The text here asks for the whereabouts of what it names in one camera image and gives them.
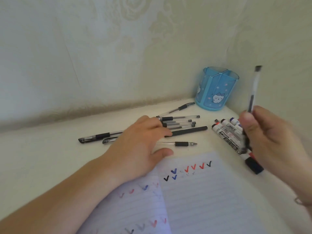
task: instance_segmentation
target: wall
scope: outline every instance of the wall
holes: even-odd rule
[[[246,0],[1,0],[0,126],[193,97]]]
[[[257,104],[291,121],[310,144],[311,9],[312,0],[248,0],[226,60],[241,76],[227,106],[246,109],[254,66],[263,65]]]

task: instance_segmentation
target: cartoon character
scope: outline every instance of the cartoon character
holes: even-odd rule
[[[224,94],[221,93],[217,93],[213,96],[213,103],[218,104],[219,102],[221,102],[224,99]]]

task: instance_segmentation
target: person's right arm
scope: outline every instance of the person's right arm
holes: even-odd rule
[[[240,123],[257,161],[289,185],[302,203],[312,204],[312,159],[291,126],[260,106],[252,114],[241,113]],[[312,206],[307,210],[312,218]]]

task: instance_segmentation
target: table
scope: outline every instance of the table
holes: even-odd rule
[[[124,130],[142,115],[156,116],[191,101],[192,98],[1,133],[0,219],[47,191],[108,148],[101,141],[80,144],[77,140],[79,137]],[[208,126],[206,131],[174,139],[164,138],[163,141],[198,143],[187,148],[171,146],[174,156],[217,151],[268,233],[311,233],[310,218],[303,207],[294,203],[292,190],[267,171],[253,174],[237,153],[211,130],[215,119],[237,117],[236,113],[227,107],[212,112],[194,105],[172,115],[200,115],[201,118],[196,119],[196,126]]]

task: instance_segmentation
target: open notebook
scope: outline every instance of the open notebook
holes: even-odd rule
[[[215,153],[164,159],[121,185],[78,234],[266,233]]]

